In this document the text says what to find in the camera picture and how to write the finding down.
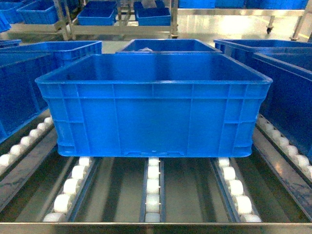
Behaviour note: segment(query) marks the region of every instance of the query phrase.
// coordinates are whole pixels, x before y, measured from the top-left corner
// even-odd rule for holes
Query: white roller
[[[0,165],[0,175],[2,175],[6,171],[7,167]]]
[[[4,167],[10,166],[16,159],[16,156],[6,154],[0,156],[0,165]]]
[[[51,124],[53,124],[53,119],[51,117],[47,117],[44,119],[44,122],[51,125]]]
[[[260,125],[260,127],[264,127],[266,124],[267,124],[268,122],[267,122],[267,120],[265,119],[265,118],[260,118],[259,119],[259,125]]]
[[[150,157],[148,159],[149,166],[159,166],[159,158],[158,157]]]
[[[74,196],[68,194],[60,194],[54,201],[54,211],[56,213],[66,214],[72,206]]]
[[[264,131],[266,131],[266,133],[269,133],[270,131],[272,131],[274,129],[274,126],[270,123],[266,123],[264,125]]]
[[[38,138],[39,136],[41,136],[43,133],[43,130],[40,130],[40,129],[33,129],[30,131],[29,135],[31,137],[34,137],[34,138]]]
[[[239,215],[247,215],[253,211],[252,203],[247,196],[234,196],[233,202]]]
[[[159,213],[146,213],[145,222],[147,223],[159,223],[160,214]]]
[[[25,145],[21,145],[21,144],[13,145],[10,149],[10,154],[20,156],[26,151],[26,149],[27,149],[27,146]]]
[[[159,179],[147,179],[146,193],[159,194]]]
[[[259,216],[255,214],[242,214],[240,220],[243,223],[261,223],[261,219]]]
[[[230,159],[228,157],[219,157],[217,160],[219,167],[228,167],[230,165]]]
[[[289,145],[288,139],[286,137],[282,137],[282,136],[277,139],[276,143],[281,148]]]
[[[159,213],[159,195],[146,195],[146,213]]]
[[[79,158],[79,165],[89,167],[91,165],[92,158],[91,157],[80,157]]]
[[[240,180],[234,179],[229,181],[229,192],[232,196],[243,195],[244,187]]]
[[[273,129],[270,131],[269,136],[274,140],[278,140],[281,137],[281,132],[279,130]]]
[[[282,149],[284,153],[290,157],[299,154],[297,147],[295,147],[294,145],[287,145],[287,146],[284,146]]]
[[[221,172],[225,180],[233,180],[236,177],[235,170],[233,167],[222,167]]]
[[[25,146],[30,146],[32,143],[35,142],[35,140],[36,138],[34,138],[33,136],[24,136],[20,140],[20,143]]]
[[[47,130],[49,128],[49,124],[47,124],[47,123],[40,123],[40,124],[38,124],[38,126],[37,126],[37,129],[40,129],[40,130],[42,130],[42,131],[45,131],[45,130]]]
[[[47,214],[43,221],[44,222],[65,222],[65,214],[63,213],[49,213]]]
[[[85,166],[75,166],[72,170],[73,179],[83,179],[84,175],[87,173],[87,167]]]
[[[298,167],[301,167],[302,169],[306,168],[310,164],[309,159],[304,155],[295,155],[292,157],[292,160]]]
[[[148,179],[159,179],[159,166],[148,166],[147,178]]]
[[[64,183],[63,192],[65,194],[76,194],[81,184],[80,179],[67,179]]]
[[[307,166],[303,172],[307,178],[312,178],[312,166]]]

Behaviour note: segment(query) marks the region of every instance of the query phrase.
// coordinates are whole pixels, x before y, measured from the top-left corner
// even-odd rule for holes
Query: crate rim
[[[12,55],[10,53],[2,53],[2,54],[3,55]],[[25,54],[25,53],[24,52],[14,52],[14,54]],[[24,59],[21,59],[21,60],[16,61],[16,62],[7,63],[5,65],[0,65],[0,69],[3,68],[3,67],[6,67],[6,66],[16,65],[16,64],[19,64],[19,63],[22,63],[22,62],[25,62],[25,61],[39,59],[41,57],[45,57],[45,56],[48,56],[48,55],[51,55],[51,54],[49,54],[49,53],[41,53],[41,54],[38,54],[38,55],[34,55],[32,58],[24,58]]]
[[[54,71],[51,71],[35,80],[36,83],[38,84],[266,84],[266,83],[272,83],[273,80],[256,71],[255,69],[239,62],[236,61],[235,59],[228,57],[227,55],[224,54],[219,54],[219,53],[211,53],[212,55],[216,56],[223,56],[226,59],[231,60],[232,62],[236,63],[239,66],[244,67],[246,70],[249,72],[255,73],[257,76],[259,76],[262,80],[157,80],[157,81],[143,81],[143,82],[138,82],[135,80],[48,80],[49,76],[53,74],[62,74],[65,72],[68,68],[71,66],[74,66],[80,62],[83,62],[91,57],[100,57],[102,55],[89,55],[85,56],[83,58],[77,59],[76,61],[67,64],[63,67],[60,67]],[[154,56],[155,54],[149,53],[149,54],[142,54],[142,56]]]
[[[238,49],[242,49],[242,50],[245,50],[245,49],[249,49],[249,50],[259,50],[259,49],[264,49],[264,48],[268,48],[267,46],[259,46],[259,47],[252,47],[252,46],[247,46],[247,45],[242,45],[242,44],[238,44],[238,43],[235,43],[235,42],[231,42],[231,40],[236,40],[236,39],[215,39],[214,40],[214,43],[220,43],[220,44],[225,44],[225,45],[230,45],[234,48],[238,48]],[[249,41],[253,41],[253,40],[260,40],[260,39],[244,39],[244,40],[249,40]],[[287,41],[287,42],[291,42],[289,40],[278,40],[278,39],[266,39],[265,41]],[[301,44],[306,44],[307,42],[301,42],[301,41],[294,41],[294,43],[301,43]],[[288,46],[280,46],[278,48],[290,48]],[[301,48],[306,48],[306,49],[309,49],[312,47],[305,47],[305,46],[302,46]]]
[[[210,49],[213,49],[214,51],[178,51],[177,53],[222,53],[221,50],[207,44],[207,43],[204,43],[203,41],[201,40],[198,40],[198,39],[132,39],[131,41],[129,41],[128,44],[126,44],[124,47],[122,47],[120,50],[117,50],[117,52],[121,52],[121,53],[162,53],[162,54],[167,54],[167,53],[172,53],[173,50],[168,50],[168,51],[123,51],[125,48],[127,48],[131,43],[133,43],[134,41],[136,40],[149,40],[149,41],[153,41],[153,40],[175,40],[175,41],[179,41],[179,40],[194,40],[194,41],[197,41],[199,42],[200,44],[204,45],[204,46],[207,46],[209,47]]]
[[[35,3],[41,2],[41,1],[42,1],[42,0],[31,2],[31,3],[29,3],[29,4],[25,5],[25,6],[23,6],[23,7],[19,8],[19,9],[17,9],[17,12],[20,12],[20,11],[24,11],[24,12],[38,12],[38,11],[40,11],[40,12],[47,12],[47,11],[50,11],[53,7],[55,7],[55,6],[53,5],[53,6],[50,6],[49,8],[47,8],[46,10],[24,10],[24,9],[23,9],[23,8],[25,8],[25,7],[27,7],[27,6],[31,5],[31,4],[35,4]]]
[[[300,54],[300,55],[311,55],[311,56],[312,56],[311,53],[299,53],[299,54]],[[307,69],[305,69],[305,68],[302,68],[302,67],[293,65],[293,64],[288,63],[288,62],[284,62],[284,61],[279,60],[279,59],[276,59],[276,58],[272,58],[272,57],[270,57],[270,55],[293,55],[293,54],[292,54],[292,53],[274,53],[274,54],[254,53],[254,54],[253,54],[253,58],[254,58],[254,59],[258,59],[258,60],[260,60],[260,61],[263,61],[263,62],[265,62],[265,63],[269,63],[269,64],[271,64],[271,65],[277,66],[278,68],[281,68],[281,69],[286,69],[285,66],[287,66],[287,67],[291,67],[291,68],[293,68],[293,69],[295,69],[295,70],[299,70],[299,71],[305,73],[306,75],[309,75],[309,76],[312,75],[312,71],[310,71],[310,70],[307,70]]]
[[[0,49],[0,53],[12,53],[12,52],[14,52],[14,53],[16,53],[16,52],[23,52],[23,53],[32,53],[32,52],[41,52],[41,53],[44,53],[44,52],[46,52],[46,53],[51,53],[51,52],[71,52],[71,51],[75,51],[75,50],[78,50],[78,49],[81,49],[81,48],[83,48],[84,46],[90,46],[90,45],[95,45],[95,44],[97,44],[97,43],[102,43],[102,41],[101,40],[75,40],[75,41],[66,41],[65,43],[74,43],[74,42],[87,42],[87,41],[90,41],[90,42],[92,42],[92,43],[90,43],[90,44],[88,44],[88,45],[83,45],[83,46],[80,46],[80,47],[77,47],[77,48],[75,48],[75,49],[72,49],[72,50],[29,50],[29,51],[21,51],[21,50],[13,50],[12,48],[10,48],[10,50],[9,51],[6,51],[7,50],[7,48],[1,48]],[[32,44],[28,44],[28,45],[22,45],[22,46],[30,46],[30,45],[35,45],[35,44],[45,44],[45,43],[59,43],[59,44],[61,44],[61,43],[64,43],[63,41],[45,41],[45,42],[38,42],[38,43],[32,43]]]

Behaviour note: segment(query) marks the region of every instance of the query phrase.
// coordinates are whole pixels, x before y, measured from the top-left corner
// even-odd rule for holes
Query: metal post
[[[267,26],[267,33],[270,34],[270,32],[273,29],[273,22],[274,22],[275,16],[271,16],[269,25]]]
[[[171,0],[171,38],[176,39],[177,35],[177,9],[178,9],[178,0]]]
[[[68,31],[66,28],[66,22],[64,19],[63,11],[62,11],[62,6],[61,6],[59,0],[53,0],[53,2],[55,5],[55,8],[57,9],[58,19],[59,19],[59,21],[61,21],[61,30],[62,30],[63,39],[69,40]]]

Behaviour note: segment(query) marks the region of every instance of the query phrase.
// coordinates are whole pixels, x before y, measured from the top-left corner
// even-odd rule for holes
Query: blue bin
[[[59,20],[53,1],[35,1],[17,12],[27,24],[54,24]]]
[[[312,44],[289,40],[214,40],[215,47],[224,54],[252,66],[253,53],[303,53],[312,52]]]
[[[50,54],[1,54],[0,143],[47,109],[35,79],[55,68]]]
[[[10,30],[11,25],[10,23],[6,20],[4,15],[0,13],[0,33],[5,32]]]
[[[114,25],[116,22],[115,9],[83,9],[78,15],[80,25]]]
[[[63,156],[245,157],[272,80],[220,53],[120,53],[36,82]]]
[[[171,15],[167,7],[139,9],[136,19],[140,26],[170,26]]]
[[[312,160],[312,54],[253,58],[253,67],[274,81],[261,114]]]
[[[246,7],[258,9],[297,10],[305,9],[308,0],[248,0]]]
[[[23,18],[17,9],[23,6],[21,2],[0,2],[0,12],[3,13],[9,23],[22,22]]]
[[[215,0],[179,0],[179,8],[212,9]]]
[[[144,48],[149,48],[153,52],[217,52],[220,50],[196,39],[135,39],[130,41],[119,52],[140,52]]]
[[[217,8],[243,8],[245,0],[215,0]]]
[[[52,53],[56,64],[64,66],[86,55],[101,54],[102,41],[49,41],[0,50],[0,54],[8,52]]]
[[[0,48],[19,46],[21,40],[0,40]]]

